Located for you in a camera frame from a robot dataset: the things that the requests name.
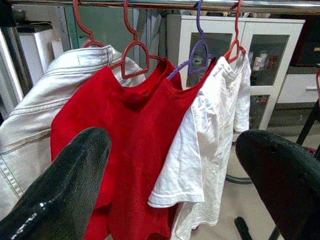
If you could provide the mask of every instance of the red t-shirt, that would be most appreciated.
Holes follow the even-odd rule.
[[[141,110],[116,176],[110,211],[110,232],[115,240],[162,240],[171,237],[176,207],[153,208],[148,197],[164,165],[182,119],[215,65],[202,80],[182,90],[180,75],[164,80]]]
[[[122,87],[110,68],[90,78],[57,114],[51,126],[51,157],[82,130],[105,128],[112,148],[86,240],[170,238],[175,207],[156,209],[148,196],[179,124],[203,80],[182,90],[167,60],[140,85]]]

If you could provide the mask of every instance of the white cabinet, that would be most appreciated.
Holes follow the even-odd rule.
[[[251,66],[256,57],[262,54],[265,57],[264,66],[252,69],[250,77],[251,129],[265,130],[268,126],[304,22],[304,20],[292,19],[239,19],[239,40],[241,45],[253,55]],[[217,58],[221,57],[229,49],[235,37],[235,18],[202,16],[200,24],[205,32],[210,53]],[[169,60],[175,66],[189,58],[198,39],[195,16],[169,15],[167,17],[167,52]],[[180,71],[185,87],[192,86],[198,80],[187,77],[187,71],[187,67]]]

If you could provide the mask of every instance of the metal rod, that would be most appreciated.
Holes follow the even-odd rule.
[[[26,95],[33,84],[17,29],[15,27],[1,27],[1,31],[9,49],[22,92]]]
[[[8,0],[11,4],[70,6],[72,0]],[[85,6],[122,7],[123,0],[81,0]],[[198,0],[132,0],[129,7],[146,9],[194,10]],[[204,0],[202,10],[229,12],[238,0]],[[244,0],[241,11],[249,13],[320,14],[320,1],[311,0]]]

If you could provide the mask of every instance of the drawer handle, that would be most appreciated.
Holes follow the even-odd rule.
[[[317,87],[316,86],[307,86],[305,88],[306,91],[317,91]]]

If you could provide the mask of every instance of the cabinet drawer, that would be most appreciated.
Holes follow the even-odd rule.
[[[317,99],[315,74],[287,74],[277,103],[314,103]]]

